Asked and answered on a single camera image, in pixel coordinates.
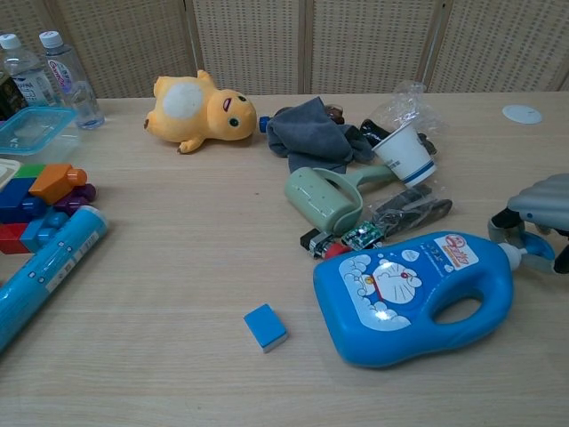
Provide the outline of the grey black right robot hand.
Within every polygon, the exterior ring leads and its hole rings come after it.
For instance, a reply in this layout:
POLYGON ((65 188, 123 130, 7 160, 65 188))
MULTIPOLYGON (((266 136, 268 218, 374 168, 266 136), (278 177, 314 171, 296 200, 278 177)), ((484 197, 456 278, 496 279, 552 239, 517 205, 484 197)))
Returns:
POLYGON ((568 249, 556 253, 544 238, 551 231, 568 236, 568 175, 538 181, 511 197, 487 224, 491 241, 502 246, 513 269, 521 265, 566 275, 568 249))

